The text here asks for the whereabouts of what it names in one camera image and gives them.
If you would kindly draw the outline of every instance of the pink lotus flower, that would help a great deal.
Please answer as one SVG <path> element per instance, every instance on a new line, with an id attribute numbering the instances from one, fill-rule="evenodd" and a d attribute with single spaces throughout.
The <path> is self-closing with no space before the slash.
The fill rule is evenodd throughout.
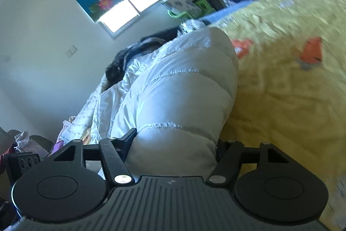
<path id="1" fill-rule="evenodd" d="M 108 10 L 112 8 L 113 1 L 112 0 L 99 0 L 99 3 L 97 4 L 101 9 Z"/>

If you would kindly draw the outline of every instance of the red cloth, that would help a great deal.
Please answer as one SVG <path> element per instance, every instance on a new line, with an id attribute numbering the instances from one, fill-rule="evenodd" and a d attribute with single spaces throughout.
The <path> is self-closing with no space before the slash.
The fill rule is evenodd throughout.
<path id="1" fill-rule="evenodd" d="M 6 154 L 12 154 L 12 153 L 15 153 L 15 147 L 17 146 L 16 143 L 13 143 L 12 146 L 10 148 L 8 148 L 8 150 L 3 153 L 1 156 L 0 156 L 0 175 L 3 174 L 3 172 L 5 171 L 5 164 L 3 162 L 3 156 L 6 155 Z"/>

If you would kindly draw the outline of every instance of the window frame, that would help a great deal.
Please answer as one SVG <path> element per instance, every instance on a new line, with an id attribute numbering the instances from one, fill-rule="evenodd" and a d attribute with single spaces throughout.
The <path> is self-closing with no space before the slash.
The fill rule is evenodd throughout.
<path id="1" fill-rule="evenodd" d="M 128 29 L 129 27 L 131 27 L 134 23 L 136 23 L 139 19 L 141 19 L 142 17 L 144 17 L 145 15 L 147 15 L 148 13 L 150 13 L 150 11 L 152 10 L 153 6 L 157 5 L 158 2 L 162 1 L 162 0 L 158 0 L 157 2 L 153 3 L 151 6 L 147 7 L 146 9 L 144 9 L 142 12 L 139 12 L 139 10 L 134 6 L 134 4 L 130 1 L 127 0 L 132 7 L 137 11 L 137 16 L 135 16 L 134 18 L 132 18 L 130 21 L 128 21 L 125 25 L 123 25 L 121 28 L 119 28 L 117 31 L 112 32 L 108 26 L 106 24 L 104 24 L 103 22 L 98 20 L 98 23 L 101 25 L 101 27 L 111 36 L 111 38 L 115 39 L 116 37 L 118 37 L 120 34 L 122 34 L 126 29 Z"/>

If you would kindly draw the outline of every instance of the white wall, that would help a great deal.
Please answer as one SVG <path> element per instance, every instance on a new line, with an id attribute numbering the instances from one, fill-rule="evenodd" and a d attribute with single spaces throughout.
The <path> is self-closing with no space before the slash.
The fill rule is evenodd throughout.
<path id="1" fill-rule="evenodd" d="M 0 88 L 0 127 L 4 131 L 15 129 L 21 132 L 28 131 L 30 135 L 41 135 L 41 132 L 21 113 L 2 88 Z"/>
<path id="2" fill-rule="evenodd" d="M 0 51 L 12 58 L 0 63 L 1 86 L 51 140 L 120 49 L 179 23 L 158 5 L 113 40 L 76 0 L 0 0 L 0 15 Z M 71 45 L 78 51 L 68 59 Z"/>

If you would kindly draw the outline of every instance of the window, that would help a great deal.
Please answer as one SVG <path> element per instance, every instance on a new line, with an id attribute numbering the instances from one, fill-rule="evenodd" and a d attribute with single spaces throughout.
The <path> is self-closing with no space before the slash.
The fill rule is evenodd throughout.
<path id="1" fill-rule="evenodd" d="M 115 37 L 158 1 L 160 0 L 123 0 L 103 14 L 99 22 Z"/>

